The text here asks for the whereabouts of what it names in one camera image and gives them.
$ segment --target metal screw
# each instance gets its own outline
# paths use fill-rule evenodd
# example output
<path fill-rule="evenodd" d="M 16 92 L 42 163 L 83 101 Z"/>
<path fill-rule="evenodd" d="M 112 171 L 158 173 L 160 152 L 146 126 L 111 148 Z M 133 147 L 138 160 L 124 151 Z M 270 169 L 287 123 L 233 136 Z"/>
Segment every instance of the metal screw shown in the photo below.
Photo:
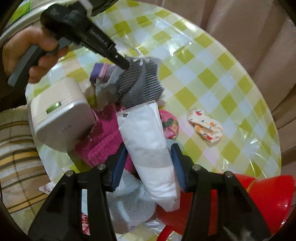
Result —
<path fill-rule="evenodd" d="M 195 171 L 198 171 L 198 170 L 201 169 L 201 166 L 198 165 L 198 164 L 194 164 L 194 165 L 192 166 L 192 169 L 195 170 Z"/>
<path fill-rule="evenodd" d="M 233 173 L 231 171 L 226 171 L 225 176 L 227 176 L 228 178 L 231 178 L 233 177 Z"/>
<path fill-rule="evenodd" d="M 105 164 L 99 164 L 97 167 L 98 167 L 99 170 L 104 170 L 106 168 L 106 165 Z"/>
<path fill-rule="evenodd" d="M 71 177 L 73 174 L 74 174 L 74 171 L 73 170 L 66 171 L 66 176 L 67 177 Z"/>

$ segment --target yellow striped cloth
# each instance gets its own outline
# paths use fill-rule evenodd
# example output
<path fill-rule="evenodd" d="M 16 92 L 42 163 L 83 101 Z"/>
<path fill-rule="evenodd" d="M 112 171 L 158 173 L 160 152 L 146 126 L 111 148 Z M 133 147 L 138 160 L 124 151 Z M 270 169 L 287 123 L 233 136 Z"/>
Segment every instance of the yellow striped cloth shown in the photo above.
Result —
<path fill-rule="evenodd" d="M 27 233 L 47 194 L 39 187 L 50 180 L 31 135 L 27 107 L 0 113 L 0 182 L 3 203 Z"/>

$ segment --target green object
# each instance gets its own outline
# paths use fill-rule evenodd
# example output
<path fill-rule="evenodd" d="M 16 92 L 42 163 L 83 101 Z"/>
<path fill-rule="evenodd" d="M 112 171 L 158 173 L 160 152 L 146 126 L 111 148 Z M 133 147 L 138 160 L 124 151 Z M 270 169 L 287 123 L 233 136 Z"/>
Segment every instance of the green object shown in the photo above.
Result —
<path fill-rule="evenodd" d="M 51 107 L 49 107 L 46 110 L 46 113 L 49 114 L 50 112 L 52 112 L 53 110 L 55 110 L 56 108 L 58 108 L 61 105 L 62 105 L 61 102 L 54 103 Z"/>
<path fill-rule="evenodd" d="M 14 12 L 14 14 L 11 16 L 8 22 L 8 26 L 30 11 L 31 11 L 31 0 L 24 0 L 20 4 L 20 6 L 17 8 L 17 10 Z"/>

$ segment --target plastic table cover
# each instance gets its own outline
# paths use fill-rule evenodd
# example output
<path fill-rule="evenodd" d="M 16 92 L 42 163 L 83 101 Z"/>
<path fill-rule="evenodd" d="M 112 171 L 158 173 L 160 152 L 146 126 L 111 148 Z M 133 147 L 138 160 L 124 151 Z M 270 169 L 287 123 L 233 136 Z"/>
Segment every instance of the plastic table cover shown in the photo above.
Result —
<path fill-rule="evenodd" d="M 161 7 L 119 0 L 93 21 L 117 44 L 121 54 L 163 60 L 159 78 L 165 87 L 162 108 L 179 121 L 177 140 L 194 163 L 212 172 L 230 170 L 256 178 L 280 174 L 278 133 L 261 93 L 254 82 L 217 40 L 183 17 Z M 27 86 L 28 104 L 39 93 L 65 76 L 75 78 L 89 103 L 96 106 L 89 76 L 95 62 L 109 62 L 86 48 L 69 52 L 41 80 Z M 188 123 L 188 113 L 203 109 L 222 123 L 222 139 L 205 142 Z M 58 181 L 68 169 L 87 170 L 78 158 L 70 158 L 34 138 L 49 177 Z M 122 240 L 154 240 L 153 232 L 126 234 Z"/>

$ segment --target round table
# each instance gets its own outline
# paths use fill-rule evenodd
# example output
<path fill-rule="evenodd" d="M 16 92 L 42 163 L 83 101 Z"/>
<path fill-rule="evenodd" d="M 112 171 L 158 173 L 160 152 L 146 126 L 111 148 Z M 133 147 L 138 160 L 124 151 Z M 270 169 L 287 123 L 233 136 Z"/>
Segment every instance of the round table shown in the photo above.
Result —
<path fill-rule="evenodd" d="M 161 7 L 119 0 L 93 18 L 117 44 L 121 54 L 162 59 L 159 79 L 165 87 L 163 109 L 179 121 L 177 140 L 194 163 L 212 172 L 231 170 L 256 178 L 280 174 L 281 153 L 277 130 L 261 93 L 240 63 L 217 40 L 177 14 Z M 95 62 L 107 61 L 86 48 L 71 51 L 42 79 L 28 85 L 28 101 L 60 78 L 75 78 L 89 103 L 95 103 L 89 76 Z M 222 123 L 223 136 L 214 144 L 205 142 L 188 123 L 192 110 Z M 85 170 L 80 160 L 35 142 L 40 158 L 55 163 L 51 179 L 64 171 Z M 122 240 L 155 240 L 141 226 Z"/>

